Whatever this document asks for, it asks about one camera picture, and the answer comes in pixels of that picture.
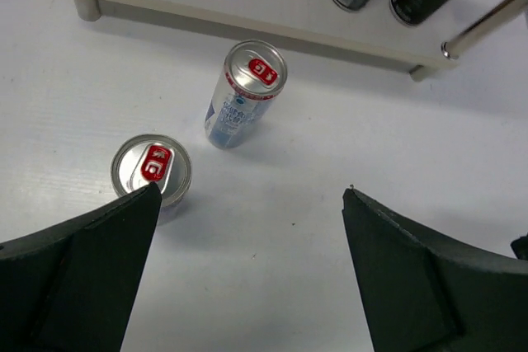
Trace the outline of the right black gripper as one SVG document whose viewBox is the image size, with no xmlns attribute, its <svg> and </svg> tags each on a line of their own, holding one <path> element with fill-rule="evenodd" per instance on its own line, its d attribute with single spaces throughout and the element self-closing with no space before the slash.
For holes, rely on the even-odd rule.
<svg viewBox="0 0 528 352">
<path fill-rule="evenodd" d="M 511 249 L 519 260 L 528 260 L 528 236 L 519 237 L 511 243 Z"/>
</svg>

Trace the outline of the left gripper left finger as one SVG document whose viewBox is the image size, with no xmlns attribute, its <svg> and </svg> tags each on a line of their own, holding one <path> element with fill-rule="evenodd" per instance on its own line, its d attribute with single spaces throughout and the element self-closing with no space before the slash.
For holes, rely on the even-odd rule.
<svg viewBox="0 0 528 352">
<path fill-rule="evenodd" d="M 151 183 L 2 242 L 1 349 L 120 350 L 161 202 Z"/>
</svg>

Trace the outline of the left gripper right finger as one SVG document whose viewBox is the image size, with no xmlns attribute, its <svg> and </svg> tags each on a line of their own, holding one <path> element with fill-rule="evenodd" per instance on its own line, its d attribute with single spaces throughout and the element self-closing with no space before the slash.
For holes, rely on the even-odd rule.
<svg viewBox="0 0 528 352">
<path fill-rule="evenodd" d="M 355 188 L 342 216 L 375 350 L 526 350 L 527 260 L 448 237 Z"/>
</svg>

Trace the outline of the blue red bull can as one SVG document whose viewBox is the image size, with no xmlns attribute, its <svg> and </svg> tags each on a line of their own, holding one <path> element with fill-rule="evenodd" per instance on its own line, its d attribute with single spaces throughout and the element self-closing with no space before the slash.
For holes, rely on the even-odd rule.
<svg viewBox="0 0 528 352">
<path fill-rule="evenodd" d="M 125 196 L 150 183 L 158 186 L 162 203 L 158 224 L 174 220 L 191 187 L 191 158 L 174 138 L 141 134 L 124 142 L 111 162 L 111 184 Z"/>
</svg>

